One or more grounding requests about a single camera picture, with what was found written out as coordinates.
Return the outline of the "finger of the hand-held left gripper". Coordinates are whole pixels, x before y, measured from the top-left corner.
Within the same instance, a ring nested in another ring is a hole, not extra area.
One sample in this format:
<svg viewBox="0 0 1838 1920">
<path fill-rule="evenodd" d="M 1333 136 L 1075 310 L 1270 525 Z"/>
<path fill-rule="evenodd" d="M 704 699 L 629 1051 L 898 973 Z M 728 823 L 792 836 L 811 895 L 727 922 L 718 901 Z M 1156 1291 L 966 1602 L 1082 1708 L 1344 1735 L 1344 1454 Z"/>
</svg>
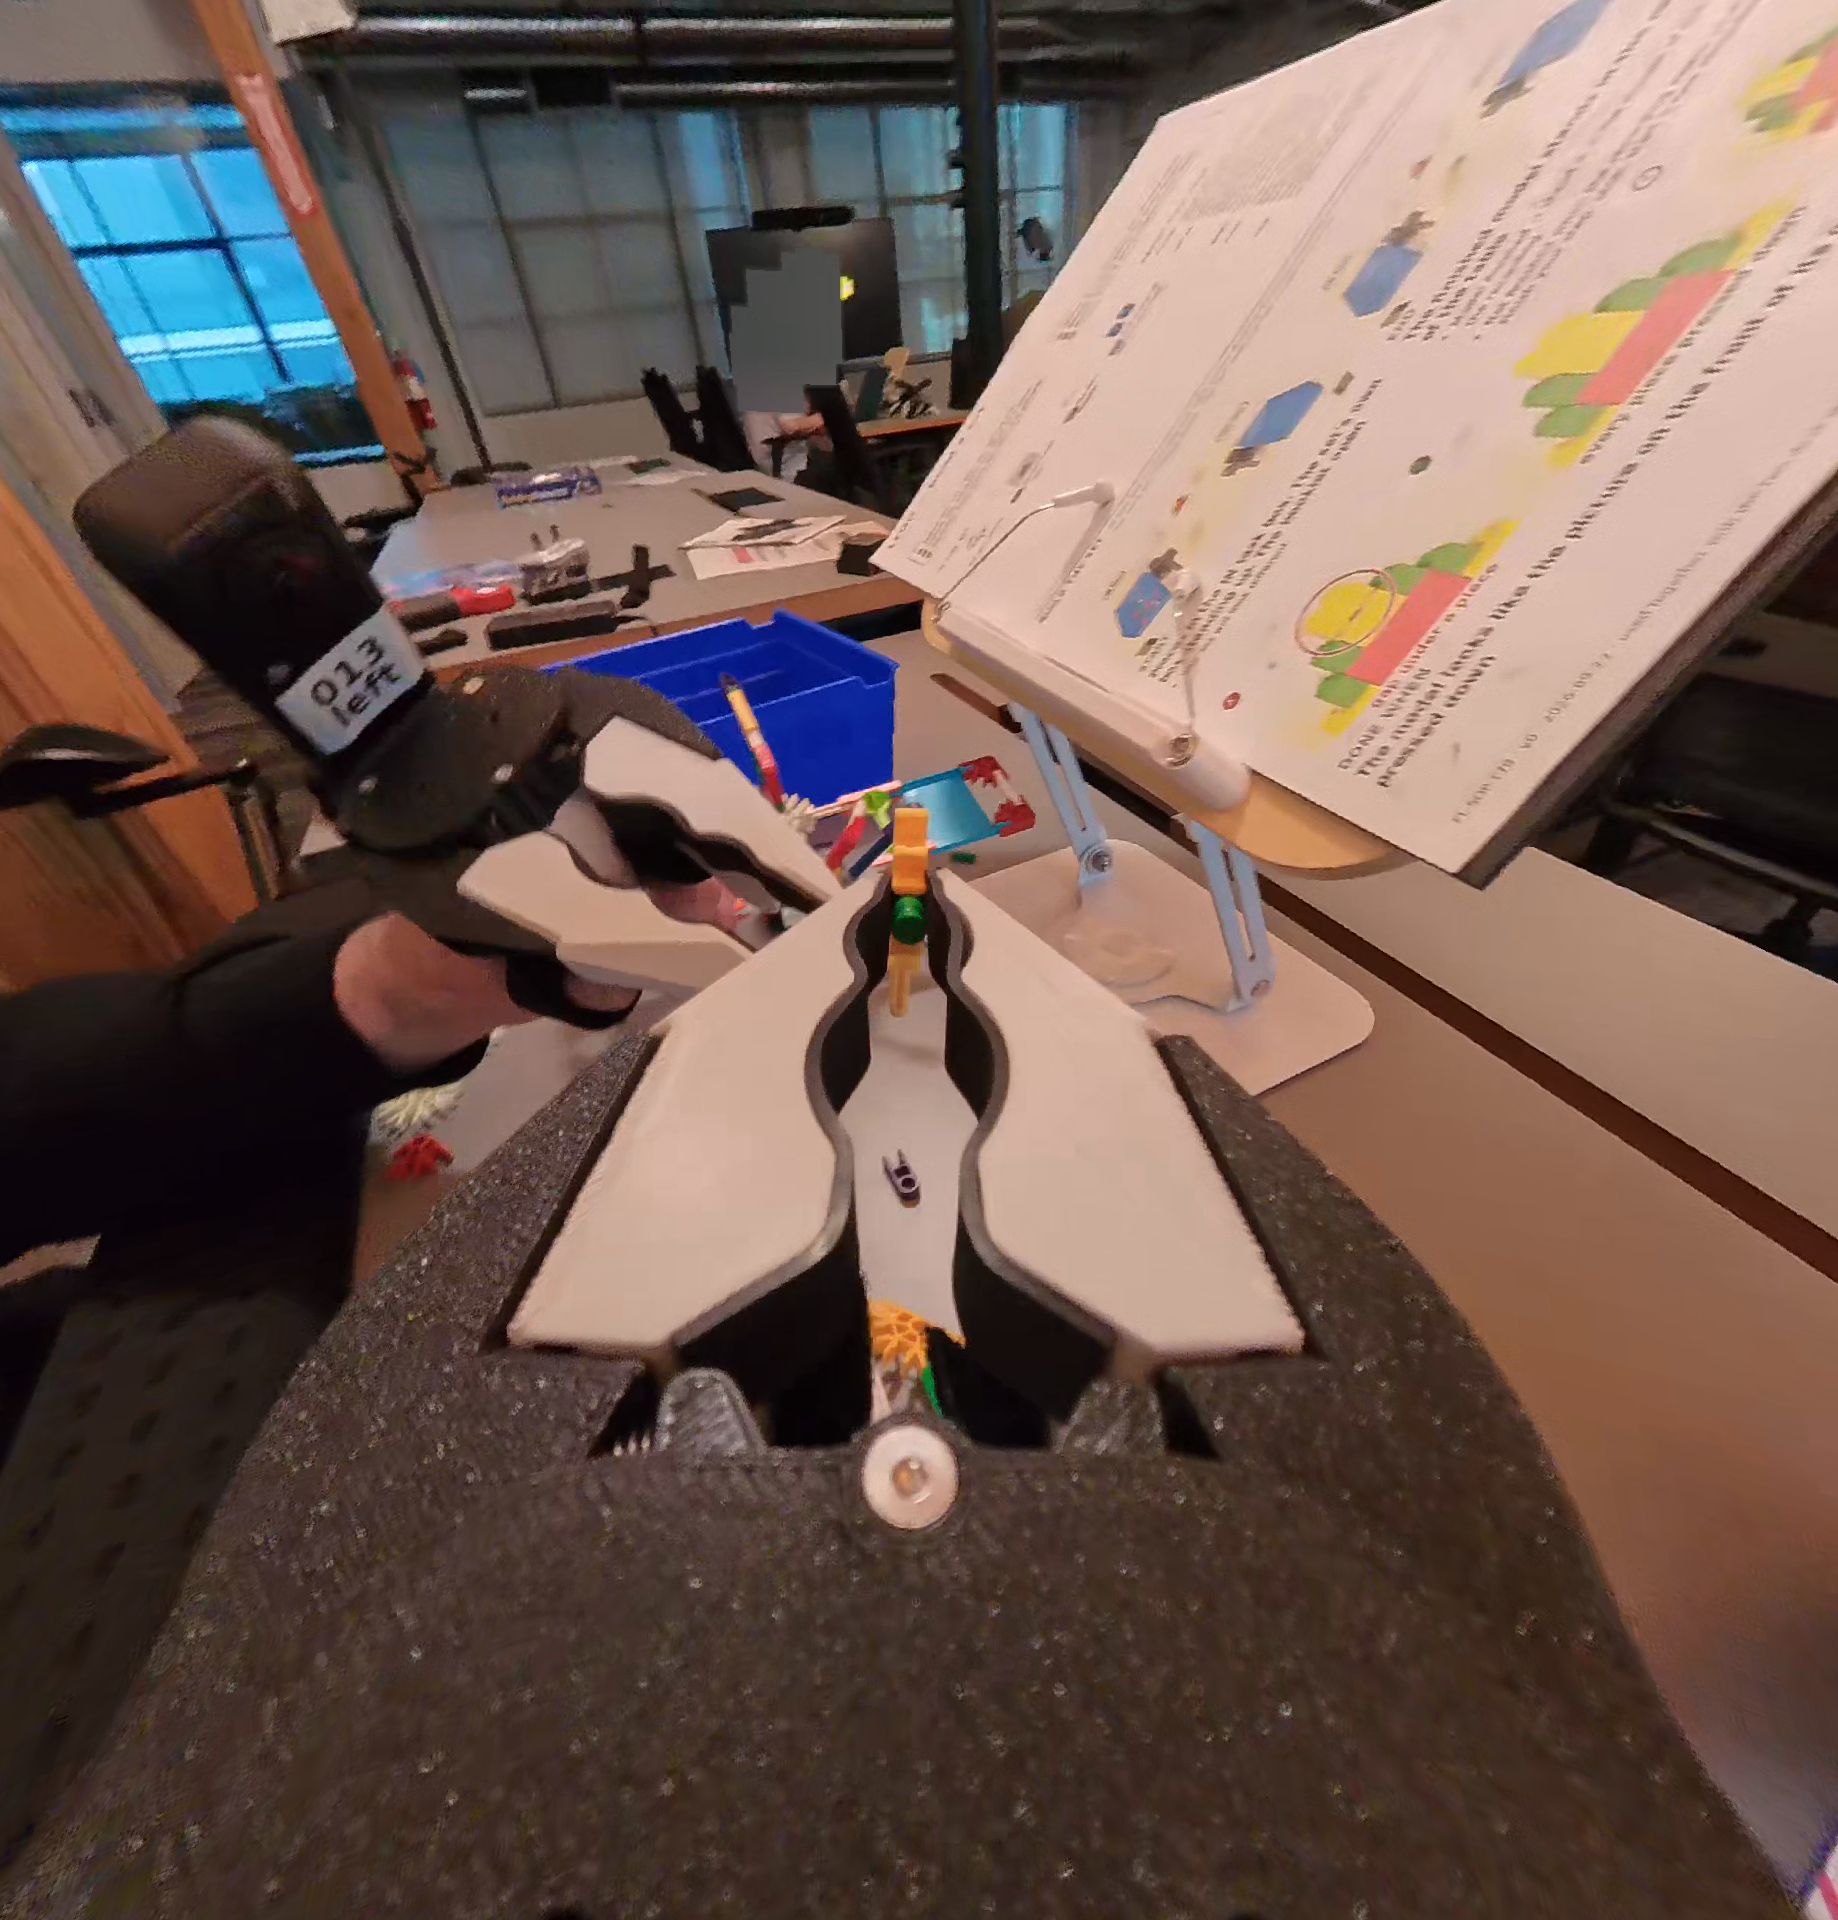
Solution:
<svg viewBox="0 0 1838 1920">
<path fill-rule="evenodd" d="M 542 937 L 570 975 L 593 984 L 698 995 L 752 957 L 721 925 L 674 920 L 642 888 L 584 874 L 550 831 L 479 851 L 458 877 L 458 895 Z"/>
<path fill-rule="evenodd" d="M 584 791 L 639 881 L 727 881 L 753 906 L 814 915 L 838 878 L 727 758 L 613 717 L 584 754 Z"/>
</svg>

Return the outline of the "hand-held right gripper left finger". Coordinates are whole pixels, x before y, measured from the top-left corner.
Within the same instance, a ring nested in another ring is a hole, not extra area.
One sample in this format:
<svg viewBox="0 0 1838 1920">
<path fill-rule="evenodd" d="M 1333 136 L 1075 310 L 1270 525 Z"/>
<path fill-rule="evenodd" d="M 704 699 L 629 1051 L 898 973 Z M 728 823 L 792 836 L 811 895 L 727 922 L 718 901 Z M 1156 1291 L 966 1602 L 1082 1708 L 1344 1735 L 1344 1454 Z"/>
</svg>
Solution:
<svg viewBox="0 0 1838 1920">
<path fill-rule="evenodd" d="M 885 884 L 862 881 L 678 1014 L 546 1243 L 510 1348 L 823 1362 L 866 1339 L 844 1108 L 871 1065 Z"/>
</svg>

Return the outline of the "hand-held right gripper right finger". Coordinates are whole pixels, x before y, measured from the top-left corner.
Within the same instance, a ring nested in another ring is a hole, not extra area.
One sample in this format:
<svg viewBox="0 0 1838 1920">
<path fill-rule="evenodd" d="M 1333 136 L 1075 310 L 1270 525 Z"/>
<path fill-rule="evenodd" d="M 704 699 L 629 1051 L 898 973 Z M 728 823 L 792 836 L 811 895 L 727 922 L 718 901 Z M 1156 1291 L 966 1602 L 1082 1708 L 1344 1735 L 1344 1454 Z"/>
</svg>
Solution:
<svg viewBox="0 0 1838 1920">
<path fill-rule="evenodd" d="M 1304 1329 L 1144 1017 L 935 878 L 944 1065 L 972 1116 L 954 1307 L 982 1365 L 1220 1365 Z"/>
</svg>

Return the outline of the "yellow rod with connectors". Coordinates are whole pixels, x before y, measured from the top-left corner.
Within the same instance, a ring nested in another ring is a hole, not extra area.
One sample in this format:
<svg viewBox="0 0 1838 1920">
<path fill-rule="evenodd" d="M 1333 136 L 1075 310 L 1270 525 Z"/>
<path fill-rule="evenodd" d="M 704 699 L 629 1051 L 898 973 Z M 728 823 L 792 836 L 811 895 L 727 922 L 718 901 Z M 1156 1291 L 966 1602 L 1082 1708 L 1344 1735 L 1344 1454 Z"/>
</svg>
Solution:
<svg viewBox="0 0 1838 1920">
<path fill-rule="evenodd" d="M 928 851 L 933 851 L 928 812 L 915 805 L 900 805 L 891 815 L 888 901 L 893 895 L 933 897 Z M 885 1011 L 888 1017 L 907 1021 L 912 984 L 928 968 L 928 946 L 933 946 L 933 906 L 928 906 L 928 941 L 922 949 L 893 949 L 891 937 L 885 941 Z"/>
</svg>

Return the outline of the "person's left forearm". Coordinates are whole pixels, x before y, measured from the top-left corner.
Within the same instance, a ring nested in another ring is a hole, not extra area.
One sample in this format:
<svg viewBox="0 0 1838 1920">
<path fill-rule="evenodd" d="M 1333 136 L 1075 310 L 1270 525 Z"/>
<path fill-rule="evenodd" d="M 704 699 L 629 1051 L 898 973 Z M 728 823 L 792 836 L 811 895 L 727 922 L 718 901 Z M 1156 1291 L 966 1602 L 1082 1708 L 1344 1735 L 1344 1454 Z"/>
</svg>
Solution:
<svg viewBox="0 0 1838 1920">
<path fill-rule="evenodd" d="M 338 881 L 161 973 L 0 991 L 0 1268 L 301 1174 L 311 1146 L 360 1138 L 386 1097 L 465 1079 L 489 1041 L 403 1077 L 340 1021 L 338 949 L 378 916 Z"/>
</svg>

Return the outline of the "blue plastic bin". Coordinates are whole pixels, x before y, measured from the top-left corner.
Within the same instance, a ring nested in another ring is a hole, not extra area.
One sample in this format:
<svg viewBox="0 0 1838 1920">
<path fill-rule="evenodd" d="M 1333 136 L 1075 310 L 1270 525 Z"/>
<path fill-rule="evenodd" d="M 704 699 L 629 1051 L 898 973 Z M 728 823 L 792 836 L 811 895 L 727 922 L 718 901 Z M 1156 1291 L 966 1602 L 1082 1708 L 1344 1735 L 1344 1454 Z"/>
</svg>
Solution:
<svg viewBox="0 0 1838 1920">
<path fill-rule="evenodd" d="M 776 758 L 783 791 L 835 805 L 893 784 L 898 665 L 806 618 L 723 619 L 559 661 L 547 675 L 634 681 L 677 704 L 747 781 L 756 776 L 723 681 L 735 681 Z"/>
</svg>

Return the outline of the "white metal stand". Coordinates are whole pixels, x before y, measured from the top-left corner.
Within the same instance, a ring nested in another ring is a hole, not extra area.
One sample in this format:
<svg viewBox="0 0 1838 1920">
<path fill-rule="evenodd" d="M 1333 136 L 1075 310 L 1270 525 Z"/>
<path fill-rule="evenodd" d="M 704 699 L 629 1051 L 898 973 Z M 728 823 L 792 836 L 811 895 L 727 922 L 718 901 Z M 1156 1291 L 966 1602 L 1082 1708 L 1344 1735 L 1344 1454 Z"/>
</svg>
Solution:
<svg viewBox="0 0 1838 1920">
<path fill-rule="evenodd" d="M 1068 851 L 978 888 L 1052 954 L 1135 1008 L 1160 1035 L 1195 1041 L 1242 1090 L 1264 1095 L 1372 1038 L 1365 995 L 1295 949 L 1275 949 L 1262 877 L 1220 831 L 1186 823 L 1195 874 L 1112 840 L 1075 746 L 1022 704 L 1022 729 Z"/>
</svg>

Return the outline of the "loose white papers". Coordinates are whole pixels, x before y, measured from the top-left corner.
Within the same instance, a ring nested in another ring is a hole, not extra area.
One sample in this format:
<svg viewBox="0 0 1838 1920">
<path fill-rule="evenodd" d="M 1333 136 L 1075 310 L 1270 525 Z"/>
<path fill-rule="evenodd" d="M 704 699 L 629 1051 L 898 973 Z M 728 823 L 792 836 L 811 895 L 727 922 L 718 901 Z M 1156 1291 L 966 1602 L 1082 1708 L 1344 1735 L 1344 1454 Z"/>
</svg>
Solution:
<svg viewBox="0 0 1838 1920">
<path fill-rule="evenodd" d="M 835 563 L 844 545 L 844 515 L 829 518 L 728 518 L 681 543 L 698 584 Z"/>
</svg>

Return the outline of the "background table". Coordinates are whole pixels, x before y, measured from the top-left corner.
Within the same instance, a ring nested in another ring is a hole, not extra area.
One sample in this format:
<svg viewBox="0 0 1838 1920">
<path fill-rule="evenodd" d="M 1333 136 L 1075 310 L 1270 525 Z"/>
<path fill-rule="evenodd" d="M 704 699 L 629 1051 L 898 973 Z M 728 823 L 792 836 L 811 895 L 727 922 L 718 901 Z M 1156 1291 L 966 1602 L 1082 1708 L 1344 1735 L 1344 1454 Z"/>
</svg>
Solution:
<svg viewBox="0 0 1838 1920">
<path fill-rule="evenodd" d="M 669 577 L 655 580 L 646 608 L 612 637 L 542 642 L 533 649 L 502 649 L 487 642 L 487 618 L 468 618 L 461 649 L 434 658 L 434 675 L 447 683 L 471 675 L 478 661 L 510 667 L 555 667 L 584 655 L 622 649 L 649 637 L 687 632 L 714 624 L 762 624 L 780 612 L 832 626 L 859 642 L 915 632 L 922 626 L 922 592 L 885 577 L 854 577 L 835 560 L 816 558 L 797 568 L 738 571 L 714 580 L 693 574 L 681 548 L 727 520 L 718 492 L 759 491 L 776 495 L 780 515 L 820 518 L 840 515 L 844 525 L 885 526 L 866 507 L 844 507 L 825 495 L 788 485 L 762 474 L 723 474 L 687 468 L 681 480 L 642 485 L 622 466 L 600 474 L 600 492 L 570 502 L 502 507 L 492 485 L 431 492 L 421 515 L 396 526 L 382 545 L 373 580 L 382 588 L 412 588 L 421 577 L 465 563 L 515 560 L 530 548 L 530 536 L 559 526 L 570 538 L 585 538 L 593 577 L 622 574 L 642 545 L 655 568 Z"/>
</svg>

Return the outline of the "colourful construction toy model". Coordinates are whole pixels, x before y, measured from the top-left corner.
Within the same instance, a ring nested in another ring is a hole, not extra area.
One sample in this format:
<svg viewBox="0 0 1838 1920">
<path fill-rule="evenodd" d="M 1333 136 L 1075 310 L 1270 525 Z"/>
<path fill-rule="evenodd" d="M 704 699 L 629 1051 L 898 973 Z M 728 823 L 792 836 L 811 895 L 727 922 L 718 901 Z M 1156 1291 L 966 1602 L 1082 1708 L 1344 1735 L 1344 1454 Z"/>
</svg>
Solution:
<svg viewBox="0 0 1838 1920">
<path fill-rule="evenodd" d="M 891 866 L 905 847 L 970 863 L 978 845 L 1039 827 L 1030 801 L 991 754 L 905 786 L 866 786 L 823 809 L 792 797 L 744 685 L 723 675 L 721 693 L 732 708 L 759 791 L 838 878 L 854 881 L 875 866 Z"/>
</svg>

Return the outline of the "black office chair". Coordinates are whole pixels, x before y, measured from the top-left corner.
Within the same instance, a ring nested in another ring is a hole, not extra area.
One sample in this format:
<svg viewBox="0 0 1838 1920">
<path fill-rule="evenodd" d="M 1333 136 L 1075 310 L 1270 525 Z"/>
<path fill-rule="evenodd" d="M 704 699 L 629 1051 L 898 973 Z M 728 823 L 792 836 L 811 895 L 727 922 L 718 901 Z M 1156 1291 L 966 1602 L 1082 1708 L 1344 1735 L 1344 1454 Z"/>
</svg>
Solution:
<svg viewBox="0 0 1838 1920">
<path fill-rule="evenodd" d="M 728 381 L 714 365 L 696 368 L 693 402 L 668 370 L 646 368 L 642 394 L 668 434 L 668 446 L 718 470 L 759 470 Z"/>
</svg>

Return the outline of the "white page holder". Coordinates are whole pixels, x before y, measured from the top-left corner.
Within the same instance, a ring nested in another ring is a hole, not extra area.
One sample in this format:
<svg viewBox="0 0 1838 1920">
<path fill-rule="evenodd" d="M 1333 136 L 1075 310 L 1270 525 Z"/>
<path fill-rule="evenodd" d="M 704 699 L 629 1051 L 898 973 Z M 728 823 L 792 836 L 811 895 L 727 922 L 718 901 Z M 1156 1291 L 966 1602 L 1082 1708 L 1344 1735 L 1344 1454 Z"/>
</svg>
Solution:
<svg viewBox="0 0 1838 1920">
<path fill-rule="evenodd" d="M 1082 675 L 1064 658 L 1027 649 L 974 612 L 954 612 L 961 588 L 966 588 L 972 577 L 991 563 L 1027 525 L 1079 507 L 1098 520 L 1109 518 L 1112 505 L 1114 485 L 1100 476 L 1082 491 L 1052 492 L 1019 510 L 1001 534 L 978 545 L 978 555 L 962 563 L 962 571 L 951 580 L 951 588 L 935 597 L 935 624 L 944 638 L 961 642 L 972 661 L 997 675 L 997 681 L 1014 677 L 1024 683 L 1024 689 L 1035 693 L 1046 710 L 1083 720 L 1090 729 L 1102 732 L 1121 758 L 1150 760 L 1153 768 L 1170 774 L 1191 801 L 1186 812 L 1192 816 L 1226 815 L 1249 801 L 1253 770 L 1232 752 L 1208 746 L 1198 732 L 1192 667 L 1184 670 L 1181 683 L 1186 710 L 1170 717 L 1170 710 L 1156 708 L 1144 696 L 1120 693 Z"/>
</svg>

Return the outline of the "black steel column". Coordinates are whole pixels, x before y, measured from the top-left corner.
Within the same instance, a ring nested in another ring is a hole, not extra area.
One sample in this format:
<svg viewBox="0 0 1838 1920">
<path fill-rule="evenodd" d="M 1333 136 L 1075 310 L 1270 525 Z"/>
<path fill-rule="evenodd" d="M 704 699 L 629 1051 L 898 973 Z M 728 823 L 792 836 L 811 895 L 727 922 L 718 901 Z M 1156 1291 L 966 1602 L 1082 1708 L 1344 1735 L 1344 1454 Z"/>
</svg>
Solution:
<svg viewBox="0 0 1838 1920">
<path fill-rule="evenodd" d="M 997 4 L 954 4 L 961 226 L 966 278 L 966 394 L 974 402 L 1003 355 L 1001 45 Z"/>
</svg>

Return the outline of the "printed instruction sheet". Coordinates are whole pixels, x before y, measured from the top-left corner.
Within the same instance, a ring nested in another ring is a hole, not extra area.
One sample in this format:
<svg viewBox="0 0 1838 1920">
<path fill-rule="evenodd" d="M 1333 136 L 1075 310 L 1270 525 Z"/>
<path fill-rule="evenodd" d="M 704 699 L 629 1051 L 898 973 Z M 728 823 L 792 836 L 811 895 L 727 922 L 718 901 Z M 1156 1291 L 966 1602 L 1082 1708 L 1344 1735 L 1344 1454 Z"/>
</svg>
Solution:
<svg viewBox="0 0 1838 1920">
<path fill-rule="evenodd" d="M 1449 874 L 1838 474 L 1838 4 L 1436 4 L 1156 122 L 881 571 Z"/>
</svg>

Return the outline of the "narrow wooden post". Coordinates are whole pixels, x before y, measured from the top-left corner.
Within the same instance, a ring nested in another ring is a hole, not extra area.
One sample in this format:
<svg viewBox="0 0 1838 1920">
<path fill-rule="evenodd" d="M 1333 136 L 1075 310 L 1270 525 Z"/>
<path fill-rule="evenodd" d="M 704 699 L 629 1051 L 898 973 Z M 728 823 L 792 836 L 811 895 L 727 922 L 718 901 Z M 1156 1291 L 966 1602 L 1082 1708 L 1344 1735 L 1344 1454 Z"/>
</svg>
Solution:
<svg viewBox="0 0 1838 1920">
<path fill-rule="evenodd" d="M 438 485 L 431 466 L 426 437 L 412 419 L 403 378 L 343 251 L 338 221 L 330 219 L 330 203 L 311 175 L 309 153 L 285 102 L 285 83 L 257 26 L 251 8 L 183 4 L 183 9 L 206 41 L 233 109 L 251 133 L 251 146 L 258 151 L 266 175 L 285 206 L 285 221 L 301 253 L 340 346 L 346 348 L 356 373 L 356 394 L 378 429 L 382 455 L 412 505 L 425 505 L 426 492 Z"/>
</svg>

